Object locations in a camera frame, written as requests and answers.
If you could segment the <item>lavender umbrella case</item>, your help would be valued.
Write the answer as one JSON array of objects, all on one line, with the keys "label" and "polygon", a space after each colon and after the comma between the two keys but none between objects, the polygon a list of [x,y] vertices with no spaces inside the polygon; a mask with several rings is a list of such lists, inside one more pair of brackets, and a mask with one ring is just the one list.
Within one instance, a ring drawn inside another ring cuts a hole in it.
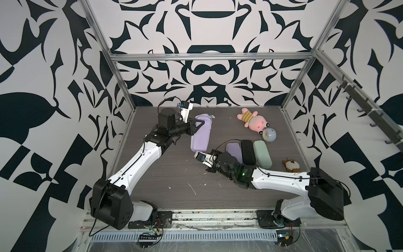
[{"label": "lavender umbrella case", "polygon": [[243,159],[242,159],[242,151],[241,151],[241,146],[239,143],[228,143],[226,145],[226,151],[232,155],[233,157],[235,157],[237,159],[237,161],[239,163],[243,163]]}]

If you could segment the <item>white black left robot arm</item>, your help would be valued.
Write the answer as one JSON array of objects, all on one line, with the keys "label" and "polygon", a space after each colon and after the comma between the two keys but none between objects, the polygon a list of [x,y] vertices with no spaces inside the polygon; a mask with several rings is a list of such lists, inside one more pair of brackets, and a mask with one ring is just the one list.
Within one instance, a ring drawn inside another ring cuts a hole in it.
[{"label": "white black left robot arm", "polygon": [[131,193],[140,178],[170,145],[184,134],[191,136],[191,150],[205,152],[208,147],[213,118],[201,114],[190,118],[191,105],[182,103],[179,112],[164,108],[158,123],[147,134],[139,151],[116,174],[99,179],[93,186],[90,214],[96,221],[121,230],[131,222],[152,225],[157,219],[157,207],[146,201],[132,202]]}]

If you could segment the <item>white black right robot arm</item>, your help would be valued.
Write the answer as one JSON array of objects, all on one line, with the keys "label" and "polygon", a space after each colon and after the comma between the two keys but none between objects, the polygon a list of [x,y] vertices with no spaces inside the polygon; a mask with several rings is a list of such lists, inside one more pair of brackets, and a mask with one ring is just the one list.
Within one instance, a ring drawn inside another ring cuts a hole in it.
[{"label": "white black right robot arm", "polygon": [[242,189],[276,190],[296,195],[293,199],[278,200],[274,218],[294,221],[320,215],[334,221],[344,219],[344,187],[319,168],[298,173],[265,170],[257,165],[241,164],[228,152],[197,152],[195,158],[207,167],[207,172],[218,172]]}]

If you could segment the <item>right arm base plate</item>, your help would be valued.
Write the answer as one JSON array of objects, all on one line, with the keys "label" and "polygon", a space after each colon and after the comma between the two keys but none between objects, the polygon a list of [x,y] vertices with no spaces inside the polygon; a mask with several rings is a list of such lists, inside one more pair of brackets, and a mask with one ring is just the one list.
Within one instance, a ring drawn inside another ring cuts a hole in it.
[{"label": "right arm base plate", "polygon": [[263,229],[281,229],[285,227],[298,227],[301,220],[289,220],[283,217],[277,210],[257,210],[257,221],[260,228]]}]

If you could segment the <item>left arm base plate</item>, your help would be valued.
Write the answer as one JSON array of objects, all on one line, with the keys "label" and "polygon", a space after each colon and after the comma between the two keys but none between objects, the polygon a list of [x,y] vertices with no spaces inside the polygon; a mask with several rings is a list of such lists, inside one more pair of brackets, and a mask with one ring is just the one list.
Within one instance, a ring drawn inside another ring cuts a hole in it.
[{"label": "left arm base plate", "polygon": [[154,211],[151,217],[146,221],[129,222],[129,229],[147,229],[152,228],[169,228],[172,226],[172,211]]}]

